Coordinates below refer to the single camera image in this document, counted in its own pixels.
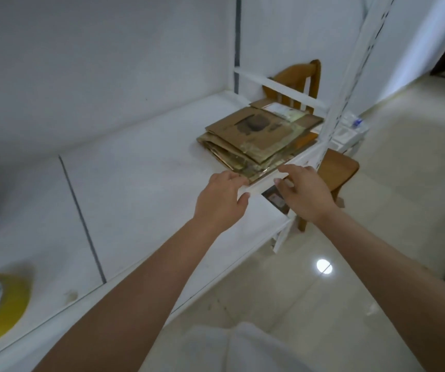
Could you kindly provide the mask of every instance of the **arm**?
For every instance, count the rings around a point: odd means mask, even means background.
[[[209,247],[245,213],[248,181],[225,171],[201,192],[194,217],[85,314],[35,368],[137,372]]]
[[[445,282],[342,212],[313,168],[279,170],[294,182],[292,188],[277,183],[289,207],[331,240],[420,364],[445,371]]]

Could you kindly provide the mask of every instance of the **yellow tape roll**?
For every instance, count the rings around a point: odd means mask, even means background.
[[[27,281],[14,275],[0,274],[0,337],[7,333],[22,317],[31,293]]]

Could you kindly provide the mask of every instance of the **forearm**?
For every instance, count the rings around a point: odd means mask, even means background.
[[[445,370],[445,282],[339,209],[316,225],[349,263],[424,368]]]
[[[36,370],[136,372],[216,237],[189,221],[81,318]]]

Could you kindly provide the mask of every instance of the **hand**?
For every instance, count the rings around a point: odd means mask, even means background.
[[[275,179],[279,193],[303,219],[315,223],[331,210],[338,209],[329,188],[312,167],[282,165],[278,170],[289,173],[288,177],[294,184],[294,187],[289,187],[284,180]]]
[[[213,174],[198,196],[193,219],[217,235],[226,231],[247,209],[250,193],[242,194],[238,200],[242,185],[248,185],[248,179],[232,171]]]

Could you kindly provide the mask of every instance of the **person's left hand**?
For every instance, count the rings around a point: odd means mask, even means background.
[[[217,235],[238,222],[248,206],[250,193],[238,200],[238,189],[248,185],[248,179],[232,171],[213,174],[197,199],[193,219]]]

